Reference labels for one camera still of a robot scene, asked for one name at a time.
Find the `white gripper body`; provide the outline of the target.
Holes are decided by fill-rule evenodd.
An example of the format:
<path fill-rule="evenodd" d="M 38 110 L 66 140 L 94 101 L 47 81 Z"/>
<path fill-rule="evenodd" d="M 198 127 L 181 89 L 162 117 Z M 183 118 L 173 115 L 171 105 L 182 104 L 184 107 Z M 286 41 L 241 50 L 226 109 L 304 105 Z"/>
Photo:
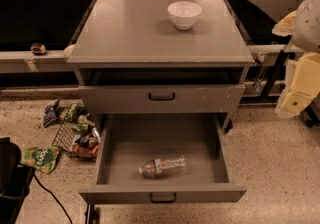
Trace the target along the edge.
<path fill-rule="evenodd" d="M 320 54 L 307 52 L 286 65 L 285 89 L 275 109 L 280 118 L 299 115 L 320 93 Z"/>

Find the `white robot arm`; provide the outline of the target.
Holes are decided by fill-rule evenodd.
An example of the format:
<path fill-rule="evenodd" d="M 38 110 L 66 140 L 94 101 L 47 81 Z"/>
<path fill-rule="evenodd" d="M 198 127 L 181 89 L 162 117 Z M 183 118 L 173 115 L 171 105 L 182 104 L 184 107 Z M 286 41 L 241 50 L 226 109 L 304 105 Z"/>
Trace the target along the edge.
<path fill-rule="evenodd" d="M 272 29 L 278 36 L 291 36 L 287 48 L 304 51 L 286 64 L 285 89 L 275 109 L 280 118 L 299 115 L 320 93 L 320 0 L 303 0 Z"/>

